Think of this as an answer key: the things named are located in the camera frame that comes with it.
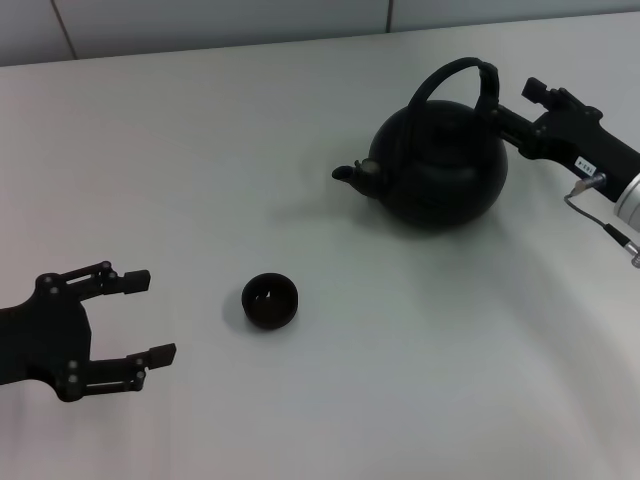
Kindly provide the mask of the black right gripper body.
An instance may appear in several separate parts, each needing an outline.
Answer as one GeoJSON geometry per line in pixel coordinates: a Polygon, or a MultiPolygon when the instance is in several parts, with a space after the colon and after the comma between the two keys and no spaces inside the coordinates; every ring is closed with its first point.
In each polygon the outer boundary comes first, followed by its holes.
{"type": "Polygon", "coordinates": [[[554,161],[582,179],[587,174],[577,161],[587,161],[606,176],[599,191],[611,201],[619,200],[639,174],[639,152],[604,130],[593,113],[544,113],[529,128],[519,152],[527,159],[554,161]]]}

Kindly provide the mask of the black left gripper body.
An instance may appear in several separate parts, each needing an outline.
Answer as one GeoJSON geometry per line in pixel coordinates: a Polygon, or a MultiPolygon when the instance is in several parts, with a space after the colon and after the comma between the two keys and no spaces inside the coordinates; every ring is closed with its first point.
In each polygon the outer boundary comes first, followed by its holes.
{"type": "Polygon", "coordinates": [[[1,310],[1,384],[40,381],[63,402],[85,394],[91,330],[67,274],[40,275],[23,303],[1,310]]]}

